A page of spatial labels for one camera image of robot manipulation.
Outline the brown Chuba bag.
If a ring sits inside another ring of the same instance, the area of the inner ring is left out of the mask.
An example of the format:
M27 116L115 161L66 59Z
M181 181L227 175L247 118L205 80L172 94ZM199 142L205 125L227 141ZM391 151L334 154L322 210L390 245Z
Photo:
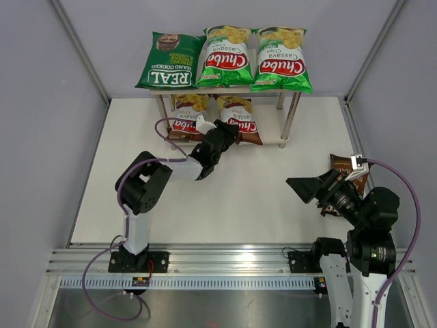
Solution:
M220 113L220 119L231 125L238 126L238 142L262 146L257 123L253 116L251 99L235 94L213 94Z
M204 134L196 129L196 119L199 115L206 116L209 98L208 94L172 96L172 116L175 120L167 137L177 142L201 141Z

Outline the green Chuba chips bag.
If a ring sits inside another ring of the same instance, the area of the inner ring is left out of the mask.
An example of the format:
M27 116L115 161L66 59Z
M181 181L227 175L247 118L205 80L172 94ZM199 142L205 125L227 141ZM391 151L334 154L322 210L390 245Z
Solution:
M249 28L219 25L204 30L206 52L199 87L231 87L254 83L248 43Z
M313 92L302 51L306 32L300 27L255 30L259 48L252 91Z

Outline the dark green REAL chips bag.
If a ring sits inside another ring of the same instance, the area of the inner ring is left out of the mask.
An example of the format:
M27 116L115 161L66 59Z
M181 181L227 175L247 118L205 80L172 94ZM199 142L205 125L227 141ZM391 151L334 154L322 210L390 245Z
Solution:
M205 36L153 32L153 43L138 83L139 89L196 88L199 56Z

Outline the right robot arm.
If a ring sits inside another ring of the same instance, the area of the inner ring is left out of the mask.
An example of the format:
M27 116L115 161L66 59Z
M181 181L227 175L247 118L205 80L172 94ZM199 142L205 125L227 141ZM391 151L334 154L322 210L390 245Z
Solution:
M361 197L334 169L314 178L288 178L286 183L304 203L330 205L353 227L346 241L319 237L308 251L288 252L290 271L322 274L331 327L383 327L384 283L396 265L391 228L398 219L399 197L385 187Z

